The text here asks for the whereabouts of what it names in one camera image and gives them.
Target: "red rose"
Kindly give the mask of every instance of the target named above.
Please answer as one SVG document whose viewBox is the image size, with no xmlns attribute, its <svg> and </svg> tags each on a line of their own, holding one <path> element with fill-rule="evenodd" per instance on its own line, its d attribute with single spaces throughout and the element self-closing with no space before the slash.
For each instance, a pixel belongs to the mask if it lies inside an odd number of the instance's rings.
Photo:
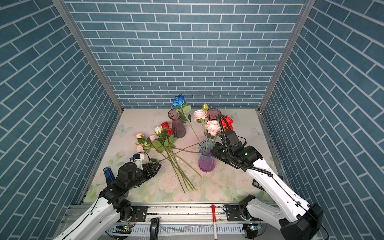
<svg viewBox="0 0 384 240">
<path fill-rule="evenodd" d="M 169 122 L 163 122 L 162 124 L 160 124 L 160 126 L 163 127 L 163 129 L 166 129 L 169 125 Z"/>
<path fill-rule="evenodd" d="M 232 120 L 232 118 L 230 118 L 230 117 L 228 117 L 228 116 L 225 116 L 225 115 L 224 115 L 224 118 L 225 118 L 226 121 L 228 122 L 229 127 L 231 128 L 231 130 L 233 130 L 233 127 L 232 127 L 233 120 Z M 223 124 L 223 127 L 224 127 L 225 129 L 228 129 L 228 126 L 225 124 L 225 122 L 224 122 L 223 119 L 221 119 L 221 123 Z"/>
</svg>

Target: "vase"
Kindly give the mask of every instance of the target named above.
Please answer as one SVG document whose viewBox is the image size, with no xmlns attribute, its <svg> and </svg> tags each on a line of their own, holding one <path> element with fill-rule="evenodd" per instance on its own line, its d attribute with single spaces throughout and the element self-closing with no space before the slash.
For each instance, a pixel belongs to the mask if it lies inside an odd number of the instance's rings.
<svg viewBox="0 0 384 240">
<path fill-rule="evenodd" d="M 181 121 L 181 116 L 175 108 L 168 112 L 168 117 L 172 120 L 172 133 L 177 138 L 182 138 L 187 133 L 184 123 Z"/>
<path fill-rule="evenodd" d="M 199 168 L 203 172 L 210 172 L 215 168 L 215 158 L 212 156 L 214 145 L 215 142 L 209 139 L 206 139 L 199 144 L 199 152 L 201 153 Z"/>
<path fill-rule="evenodd" d="M 207 118 L 208 121 L 216 120 L 218 121 L 218 116 L 221 114 L 219 109 L 216 108 L 210 108 L 207 110 Z M 212 138 L 213 136 L 207 132 L 207 138 Z"/>
</svg>

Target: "brick wallpaper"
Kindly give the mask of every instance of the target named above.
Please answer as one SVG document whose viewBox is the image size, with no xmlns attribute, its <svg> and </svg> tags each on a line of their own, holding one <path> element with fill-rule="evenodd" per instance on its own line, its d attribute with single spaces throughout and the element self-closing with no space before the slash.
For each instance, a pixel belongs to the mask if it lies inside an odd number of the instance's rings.
<svg viewBox="0 0 384 240">
<path fill-rule="evenodd" d="M 67 0 L 125 108 L 257 108 L 305 0 Z"/>
<path fill-rule="evenodd" d="M 317 0 L 264 112 L 331 239 L 384 239 L 383 76 L 384 1 Z"/>
<path fill-rule="evenodd" d="M 0 16 L 0 239 L 51 238 L 118 113 L 51 0 Z"/>
</svg>

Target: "red and white pen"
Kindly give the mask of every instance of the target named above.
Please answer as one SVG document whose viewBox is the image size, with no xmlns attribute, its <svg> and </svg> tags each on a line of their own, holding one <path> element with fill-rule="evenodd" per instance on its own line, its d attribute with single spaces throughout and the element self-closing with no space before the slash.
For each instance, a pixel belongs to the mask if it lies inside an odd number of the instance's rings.
<svg viewBox="0 0 384 240">
<path fill-rule="evenodd" d="M 214 238 L 217 240 L 217 227 L 216 227 L 216 212 L 215 205 L 212 204 L 212 216 L 214 218 Z"/>
</svg>

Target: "floral print tablecloth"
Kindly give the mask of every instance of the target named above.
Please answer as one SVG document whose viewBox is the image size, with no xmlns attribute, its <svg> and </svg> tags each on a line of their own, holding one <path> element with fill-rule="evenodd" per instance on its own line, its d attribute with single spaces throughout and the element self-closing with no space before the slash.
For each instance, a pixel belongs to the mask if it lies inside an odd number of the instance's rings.
<svg viewBox="0 0 384 240">
<path fill-rule="evenodd" d="M 166 109 L 126 109 L 124 110 L 118 126 L 109 143 L 107 151 L 101 160 L 97 173 L 92 181 L 85 202 L 93 202 L 99 193 L 107 186 L 103 174 L 103 168 L 109 166 L 113 174 L 117 176 L 118 168 L 129 162 L 129 158 L 136 153 L 135 135 L 140 132 L 145 136 L 154 133 L 154 128 L 164 121 L 169 121 Z M 256 148 L 266 159 L 269 166 L 276 171 L 268 144 L 253 109 L 223 109 L 222 113 L 233 119 L 233 127 L 238 136 L 245 137 L 248 145 Z M 202 141 L 204 140 L 201 124 L 193 122 L 193 127 Z M 184 148 L 198 143 L 190 126 L 185 124 L 187 134 L 178 139 L 176 147 Z M 198 151 L 198 145 L 187 150 Z M 164 157 L 154 149 L 149 153 L 151 158 L 158 160 Z M 248 194 L 256 196 L 263 201 L 272 201 L 272 198 L 264 191 L 252 186 L 253 178 L 240 169 L 235 169 L 216 159 L 216 167 L 211 172 L 202 172 L 197 162 L 200 154 L 180 152 L 180 165 L 185 170 L 189 179 L 194 183 L 197 190 L 186 190 L 183 193 L 176 174 L 165 160 L 159 173 L 151 180 L 145 182 L 141 187 L 129 191 L 128 200 L 131 202 L 238 202 Z M 187 161 L 202 176 L 196 174 L 183 161 Z"/>
</svg>

